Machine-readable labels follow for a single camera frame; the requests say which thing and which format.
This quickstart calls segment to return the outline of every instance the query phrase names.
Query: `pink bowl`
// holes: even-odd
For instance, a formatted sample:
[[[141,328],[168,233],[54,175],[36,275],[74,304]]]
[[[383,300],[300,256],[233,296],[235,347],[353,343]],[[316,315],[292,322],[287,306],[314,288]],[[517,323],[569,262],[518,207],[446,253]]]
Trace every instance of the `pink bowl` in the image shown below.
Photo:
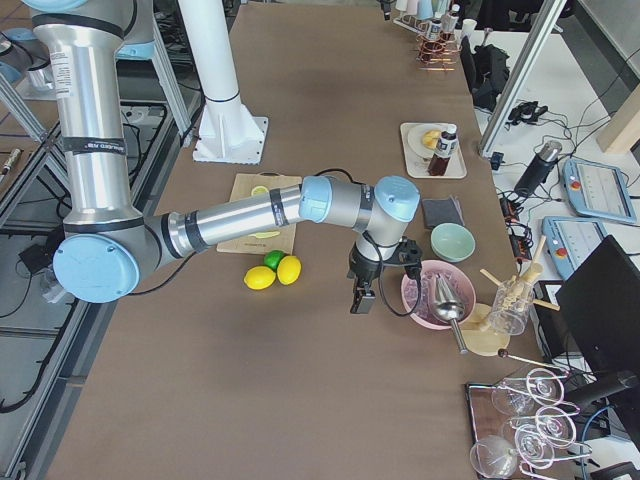
[[[451,326],[436,318],[429,311],[429,303],[433,301],[435,275],[438,273],[449,281],[464,303],[465,315],[459,323],[462,323],[471,314],[476,303],[476,291],[473,289],[469,277],[450,263],[441,262],[440,260],[424,260],[422,262],[422,296],[420,305],[418,305],[416,312],[411,314],[411,318],[423,327],[431,328],[432,330],[447,330]],[[405,275],[402,278],[401,289],[402,304],[408,312],[413,308],[418,298],[418,287],[416,282]]]

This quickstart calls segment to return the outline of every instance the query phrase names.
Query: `screwdriver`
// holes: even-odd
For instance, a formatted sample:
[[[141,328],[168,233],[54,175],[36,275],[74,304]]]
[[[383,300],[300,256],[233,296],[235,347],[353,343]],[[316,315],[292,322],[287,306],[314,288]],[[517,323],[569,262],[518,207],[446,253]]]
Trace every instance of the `screwdriver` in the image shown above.
[[[13,167],[13,165],[18,161],[21,154],[22,150],[20,150],[19,148],[14,148],[11,151],[11,153],[9,154],[9,158],[7,158],[7,161],[4,162],[4,165],[2,166],[2,171],[0,172],[0,183],[2,183],[4,177],[9,174],[9,172],[11,171],[11,167]]]

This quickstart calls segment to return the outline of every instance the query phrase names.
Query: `white tray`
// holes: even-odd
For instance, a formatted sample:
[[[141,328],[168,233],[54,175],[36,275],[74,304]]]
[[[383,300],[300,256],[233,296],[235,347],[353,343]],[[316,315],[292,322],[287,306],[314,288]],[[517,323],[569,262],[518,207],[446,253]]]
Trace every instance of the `white tray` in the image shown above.
[[[410,177],[438,179],[464,178],[467,176],[467,167],[464,165],[460,148],[456,148],[453,153],[444,175],[434,177],[429,175],[427,171],[433,156],[433,150],[422,145],[422,135],[428,130],[438,129],[444,131],[447,125],[447,123],[403,123],[400,125],[404,162]]]

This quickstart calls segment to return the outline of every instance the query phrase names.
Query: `green bowl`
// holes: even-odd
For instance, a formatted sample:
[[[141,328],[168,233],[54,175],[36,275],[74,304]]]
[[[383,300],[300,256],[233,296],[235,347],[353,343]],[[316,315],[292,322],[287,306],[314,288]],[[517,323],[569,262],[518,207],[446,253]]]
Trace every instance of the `green bowl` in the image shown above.
[[[457,263],[471,256],[476,249],[476,241],[463,226],[441,223],[431,232],[431,248],[442,260]]]

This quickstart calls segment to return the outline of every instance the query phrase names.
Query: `black thermos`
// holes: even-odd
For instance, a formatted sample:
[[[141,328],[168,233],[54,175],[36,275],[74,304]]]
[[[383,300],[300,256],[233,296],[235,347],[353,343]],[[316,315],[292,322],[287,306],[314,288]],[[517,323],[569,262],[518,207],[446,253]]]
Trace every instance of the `black thermos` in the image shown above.
[[[527,198],[535,192],[538,185],[547,179],[549,172],[558,163],[558,155],[562,151],[560,142],[551,140],[544,144],[540,153],[536,153],[527,169],[516,183],[513,191],[519,197]]]

